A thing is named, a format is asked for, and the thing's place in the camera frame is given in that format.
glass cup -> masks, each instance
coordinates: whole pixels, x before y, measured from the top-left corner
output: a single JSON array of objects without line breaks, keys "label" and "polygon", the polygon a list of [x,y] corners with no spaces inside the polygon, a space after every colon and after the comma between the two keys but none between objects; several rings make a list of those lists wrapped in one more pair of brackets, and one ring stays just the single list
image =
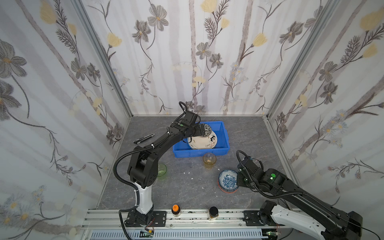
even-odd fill
[{"label": "glass cup", "polygon": [[167,172],[167,166],[164,163],[159,163],[157,165],[157,177],[162,177]]},{"label": "glass cup", "polygon": [[206,169],[212,169],[216,163],[216,160],[217,160],[216,155],[214,155],[211,152],[207,152],[203,156],[204,167]]}]

floral wallpaper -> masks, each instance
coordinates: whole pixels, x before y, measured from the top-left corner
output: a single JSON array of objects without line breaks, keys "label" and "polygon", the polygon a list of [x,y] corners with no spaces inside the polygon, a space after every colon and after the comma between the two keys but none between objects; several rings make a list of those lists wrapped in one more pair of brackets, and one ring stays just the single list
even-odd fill
[{"label": "floral wallpaper", "polygon": [[80,239],[128,118],[68,1],[0,3],[0,232]]},{"label": "floral wallpaper", "polygon": [[134,114],[266,114],[326,4],[82,2]]},{"label": "floral wallpaper", "polygon": [[[304,189],[384,236],[384,5],[341,1],[270,116]],[[363,231],[362,239],[375,236]]]}]

blue plastic bin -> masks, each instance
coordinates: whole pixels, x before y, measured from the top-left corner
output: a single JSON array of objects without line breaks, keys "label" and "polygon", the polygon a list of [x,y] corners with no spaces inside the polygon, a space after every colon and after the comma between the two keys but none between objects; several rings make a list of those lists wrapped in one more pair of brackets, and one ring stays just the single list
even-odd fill
[{"label": "blue plastic bin", "polygon": [[229,141],[228,133],[225,129],[223,121],[212,121],[212,122],[201,122],[206,123],[211,126],[212,131],[215,132],[217,136],[217,144],[212,149],[192,149],[188,143],[180,141],[173,145],[173,153],[175,157],[202,157],[207,152],[212,152],[213,154],[226,155],[229,151]]}]

white plate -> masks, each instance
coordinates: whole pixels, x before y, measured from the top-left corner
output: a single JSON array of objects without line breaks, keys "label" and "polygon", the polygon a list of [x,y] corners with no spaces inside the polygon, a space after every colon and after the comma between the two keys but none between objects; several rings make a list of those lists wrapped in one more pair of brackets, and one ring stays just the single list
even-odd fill
[{"label": "white plate", "polygon": [[192,137],[188,138],[188,145],[192,149],[211,149],[217,144],[217,136],[214,131],[208,137]]}]

orange lid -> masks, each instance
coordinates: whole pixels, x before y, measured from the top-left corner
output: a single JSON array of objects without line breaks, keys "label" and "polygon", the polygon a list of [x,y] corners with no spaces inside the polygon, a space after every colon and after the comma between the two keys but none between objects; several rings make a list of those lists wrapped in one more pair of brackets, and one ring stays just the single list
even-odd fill
[{"label": "orange lid", "polygon": [[174,212],[177,212],[179,210],[179,205],[177,205],[177,204],[173,205],[172,210]]}]

